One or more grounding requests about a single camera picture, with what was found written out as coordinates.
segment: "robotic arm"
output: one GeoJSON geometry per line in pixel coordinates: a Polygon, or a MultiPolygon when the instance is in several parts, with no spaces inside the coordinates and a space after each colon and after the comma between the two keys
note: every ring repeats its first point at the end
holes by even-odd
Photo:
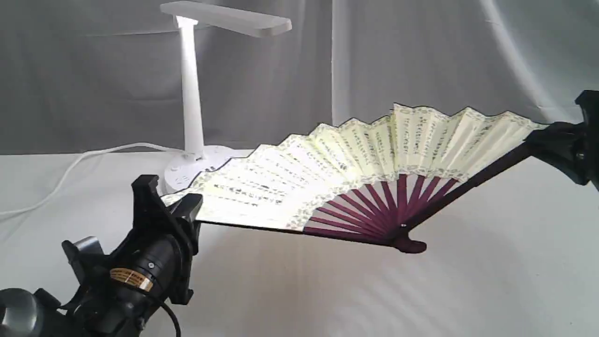
{"type": "Polygon", "coordinates": [[[193,296],[189,276],[200,228],[194,219],[202,196],[188,194],[166,207],[157,184],[158,176],[153,175],[142,175],[132,184],[133,229],[109,255],[95,237],[62,243],[80,283],[66,305],[43,289],[34,294],[0,291],[0,336],[138,336],[160,307],[180,336],[177,318],[165,301],[187,305],[193,296]]]}

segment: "lamp head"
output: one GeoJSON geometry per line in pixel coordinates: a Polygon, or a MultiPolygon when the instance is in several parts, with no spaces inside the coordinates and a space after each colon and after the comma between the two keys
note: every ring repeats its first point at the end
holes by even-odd
{"type": "Polygon", "coordinates": [[[253,37],[278,35],[291,30],[291,20],[286,17],[272,16],[233,8],[201,4],[193,1],[176,1],[160,5],[163,13],[177,17],[181,24],[191,23],[183,18],[211,26],[228,29],[253,37]]]}

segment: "lamp base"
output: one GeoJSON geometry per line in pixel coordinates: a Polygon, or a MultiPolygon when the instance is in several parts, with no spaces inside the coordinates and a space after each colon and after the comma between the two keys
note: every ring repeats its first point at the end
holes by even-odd
{"type": "Polygon", "coordinates": [[[233,157],[246,157],[247,150],[233,150],[226,146],[204,146],[204,157],[195,160],[186,155],[178,155],[164,170],[164,182],[167,193],[174,193],[189,187],[200,172],[213,171],[223,166],[233,157]]]}

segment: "white tablecloth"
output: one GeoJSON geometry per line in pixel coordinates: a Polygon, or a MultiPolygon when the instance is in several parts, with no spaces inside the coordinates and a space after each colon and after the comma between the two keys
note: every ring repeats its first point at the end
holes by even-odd
{"type": "MultiPolygon", "coordinates": [[[[36,211],[0,219],[0,288],[43,287],[66,302],[77,281],[60,243],[131,228],[130,184],[172,154],[82,162],[36,211]]],[[[73,155],[0,156],[0,209],[49,193],[73,155]]],[[[421,255],[330,239],[205,225],[183,336],[596,336],[599,192],[534,158],[463,196],[415,239],[421,255]]],[[[174,336],[159,311],[143,336],[174,336]]]]}

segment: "power cord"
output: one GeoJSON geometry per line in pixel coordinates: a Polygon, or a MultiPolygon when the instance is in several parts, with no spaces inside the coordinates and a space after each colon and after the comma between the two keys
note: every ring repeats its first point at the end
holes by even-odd
{"type": "Polygon", "coordinates": [[[95,156],[95,155],[103,155],[103,154],[108,154],[110,152],[115,152],[115,151],[119,151],[119,150],[130,149],[130,148],[139,148],[139,147],[150,148],[150,149],[159,150],[159,151],[165,151],[165,152],[180,152],[180,153],[183,153],[183,154],[190,154],[189,152],[186,152],[186,151],[181,150],[181,149],[167,148],[165,146],[160,146],[160,145],[151,144],[151,143],[133,143],[133,144],[116,146],[115,148],[109,148],[109,149],[103,149],[103,150],[94,150],[94,151],[83,152],[82,154],[79,155],[79,157],[77,157],[77,159],[75,159],[71,163],[71,165],[69,165],[69,167],[66,169],[65,173],[62,175],[61,179],[59,180],[58,184],[56,184],[56,187],[54,187],[54,190],[52,192],[50,192],[50,194],[48,194],[40,202],[38,202],[35,205],[29,206],[29,207],[25,207],[25,208],[21,208],[21,209],[2,211],[2,212],[0,212],[0,216],[29,212],[30,210],[34,210],[34,209],[42,206],[43,204],[47,203],[58,192],[58,190],[61,188],[62,184],[66,180],[66,177],[69,175],[69,173],[71,173],[71,170],[73,170],[73,168],[75,166],[77,166],[77,164],[79,164],[79,162],[81,160],[84,160],[87,157],[91,157],[91,156],[95,156]]]}

